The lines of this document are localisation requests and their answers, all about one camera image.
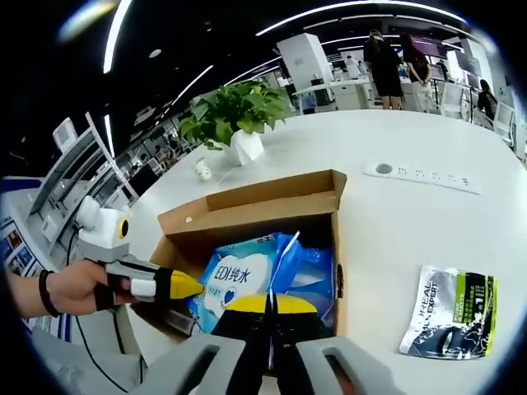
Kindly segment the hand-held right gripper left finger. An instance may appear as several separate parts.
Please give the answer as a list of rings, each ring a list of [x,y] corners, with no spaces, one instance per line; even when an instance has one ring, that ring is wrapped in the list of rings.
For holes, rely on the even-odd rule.
[[[149,369],[145,394],[257,394],[271,348],[270,295],[227,306],[210,333],[181,342]]]

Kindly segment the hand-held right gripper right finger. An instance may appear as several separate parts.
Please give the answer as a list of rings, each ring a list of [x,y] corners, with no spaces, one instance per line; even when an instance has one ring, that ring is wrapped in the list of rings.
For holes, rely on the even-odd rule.
[[[271,296],[272,366],[281,394],[384,394],[385,367],[327,332],[306,300]]]

